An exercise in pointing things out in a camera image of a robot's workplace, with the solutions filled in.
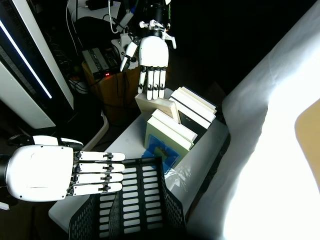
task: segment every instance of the robotic hand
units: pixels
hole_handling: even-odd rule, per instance
[[[81,142],[51,136],[9,141],[19,148],[11,157],[0,155],[0,186],[17,199],[48,202],[122,189],[125,166],[116,162],[123,153],[81,151]]]
[[[165,84],[166,84],[166,70],[169,61],[169,51],[165,40],[171,40],[173,48],[176,49],[176,40],[174,37],[169,36],[167,31],[170,28],[170,24],[167,24],[167,28],[161,23],[161,16],[166,5],[170,3],[170,0],[158,1],[159,3],[152,3],[151,8],[153,10],[155,20],[152,19],[149,23],[141,21],[139,26],[141,28],[148,28],[149,36],[140,39],[134,37],[132,42],[128,45],[124,58],[122,60],[120,71],[128,69],[130,59],[135,55],[137,48],[139,47],[139,64],[140,64],[140,78],[138,85],[138,93],[142,93],[146,81],[146,97],[148,100],[157,98],[164,98]]]

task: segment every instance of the green book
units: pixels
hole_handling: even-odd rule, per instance
[[[192,142],[176,133],[155,117],[151,117],[146,124],[144,140],[145,149],[148,149],[150,135],[155,136],[158,140],[164,142],[164,144],[176,151],[180,155],[180,159],[182,159],[194,146]]]

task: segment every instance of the white sheet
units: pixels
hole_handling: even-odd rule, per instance
[[[319,98],[318,1],[223,102],[231,142],[189,219],[190,234],[320,239],[320,194],[294,128]]]

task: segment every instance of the light strip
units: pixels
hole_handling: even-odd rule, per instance
[[[8,30],[6,29],[5,25],[2,23],[2,21],[0,20],[0,27],[2,28],[4,34],[6,35],[6,37],[9,39],[9,41],[11,42],[11,44],[13,45],[13,47],[15,48],[15,50],[17,51],[17,53],[20,55],[20,57],[22,58],[22,60],[24,61],[25,65],[27,65],[27,67],[29,68],[30,72],[33,74],[33,76],[35,77],[35,79],[38,81],[38,83],[40,84],[40,86],[42,87],[42,89],[45,91],[45,93],[48,95],[48,97],[50,99],[52,99],[51,94],[49,93],[49,91],[46,89],[45,85],[41,82],[40,78],[38,77],[38,75],[36,74],[36,72],[33,70],[33,68],[31,67],[31,65],[29,64],[29,62],[27,61],[27,59],[25,58],[25,56],[23,55],[23,53],[20,51],[19,47],[17,46],[17,44],[15,43],[15,41],[13,40],[13,38],[11,37],[11,35],[9,34]]]

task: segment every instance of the gray table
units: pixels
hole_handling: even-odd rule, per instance
[[[108,147],[106,152],[124,153],[126,159],[140,158],[146,151],[145,134],[146,122],[140,115]],[[166,186],[181,201],[184,213],[193,202],[227,135],[227,127],[218,120],[214,120],[191,151],[165,175]],[[88,198],[89,196],[66,197],[52,206],[49,217],[68,232],[71,217]]]

